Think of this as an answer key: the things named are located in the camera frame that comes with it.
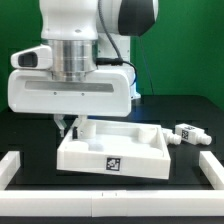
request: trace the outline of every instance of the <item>green wall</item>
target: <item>green wall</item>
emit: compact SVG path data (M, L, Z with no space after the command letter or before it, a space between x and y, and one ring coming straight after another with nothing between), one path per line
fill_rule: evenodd
M0 110L14 52L39 45L38 0L0 0ZM155 94L202 95L224 109L224 0L160 0L156 25L142 37ZM132 41L138 88L152 94L139 40Z

